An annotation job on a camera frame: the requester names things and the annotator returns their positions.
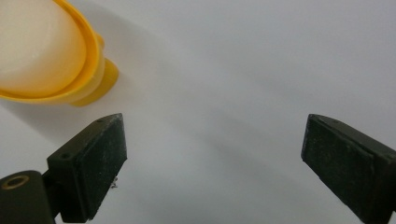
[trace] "white surface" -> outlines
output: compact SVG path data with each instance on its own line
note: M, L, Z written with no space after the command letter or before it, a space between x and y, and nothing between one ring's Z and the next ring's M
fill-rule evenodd
M70 84L85 62L73 19L51 0L2 0L0 89L44 96Z
M129 160L92 223L360 223L300 152L309 113L396 148L394 1L72 3L120 80L83 108L0 102L1 176L121 112Z

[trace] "yellow cup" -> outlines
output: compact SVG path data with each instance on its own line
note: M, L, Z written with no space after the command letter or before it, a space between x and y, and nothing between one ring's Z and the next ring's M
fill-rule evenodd
M103 55L104 41L90 26L78 10L65 0L53 0L74 20L81 32L86 47L85 62L78 74L70 74L73 80L61 90L48 95L15 93L0 90L0 97L28 104L70 104L83 106L90 104L106 94L116 83L119 75L117 67Z

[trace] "yellow and white object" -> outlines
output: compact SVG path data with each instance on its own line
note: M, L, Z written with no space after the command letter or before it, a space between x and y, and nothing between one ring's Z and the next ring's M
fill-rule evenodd
M2 0L0 97L87 105L118 78L102 38L64 0Z

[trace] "white tabletop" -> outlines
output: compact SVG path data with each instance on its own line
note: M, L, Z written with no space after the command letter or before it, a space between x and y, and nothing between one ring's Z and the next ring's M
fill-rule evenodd
M360 223L300 153L310 113L396 148L394 1L71 3L120 79L85 107L1 100L0 177L120 112L129 160L92 223Z

